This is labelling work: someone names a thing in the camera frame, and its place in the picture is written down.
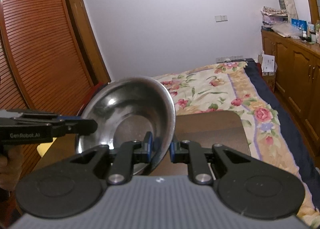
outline bed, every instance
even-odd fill
[[[298,217],[320,224],[320,175],[289,114],[260,76],[254,60],[207,65],[155,77],[170,92],[177,115],[228,110],[237,113],[252,157],[295,174],[306,196]]]

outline bowl rim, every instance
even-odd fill
[[[175,131],[175,121],[176,121],[176,114],[175,114],[175,106],[173,99],[167,90],[166,87],[164,87],[163,84],[158,82],[157,80],[147,77],[147,76],[137,76],[137,77],[129,77],[129,78],[123,78],[118,81],[111,82],[106,87],[104,87],[102,90],[100,90],[93,98],[91,98],[90,102],[85,107],[84,111],[81,114],[81,118],[84,119],[87,117],[93,106],[101,99],[105,94],[111,93],[113,90],[117,89],[119,86],[133,83],[133,82],[143,82],[146,84],[149,84],[158,92],[158,94],[161,96],[161,98],[164,101],[164,105],[167,111],[167,118],[168,118],[168,125],[166,130],[166,136],[163,138],[161,143],[161,150],[158,150],[153,157],[151,158],[151,162],[149,164],[141,165],[142,168],[138,171],[134,172],[134,175],[143,173],[144,170],[147,170],[148,173],[153,171],[161,162],[161,160],[164,158],[165,154],[167,153],[170,143],[172,142],[174,131]],[[82,153],[78,149],[78,145],[83,141],[83,136],[76,136],[75,140],[75,151],[76,153]]]

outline brown table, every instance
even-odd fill
[[[180,115],[176,117],[175,134],[179,140],[188,139],[199,142],[202,147],[212,147],[221,143],[250,155],[247,138],[240,117],[231,111],[217,111],[201,114]],[[58,138],[35,167],[36,169],[53,164],[75,154],[75,135],[68,134]],[[166,154],[152,176],[184,175],[187,165],[170,162]]]

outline human hand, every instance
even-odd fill
[[[8,157],[0,155],[0,188],[13,191],[22,171],[22,146],[15,146],[8,151]]]

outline dark blue bed sheet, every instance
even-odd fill
[[[313,159],[303,144],[301,134],[294,125],[290,115],[282,108],[275,95],[259,74],[257,64],[248,62],[245,72],[255,86],[259,96],[271,107],[278,111],[280,130],[291,151],[297,166],[300,168],[301,179],[305,182],[312,194],[312,202],[315,207],[320,208],[320,174],[315,169]]]

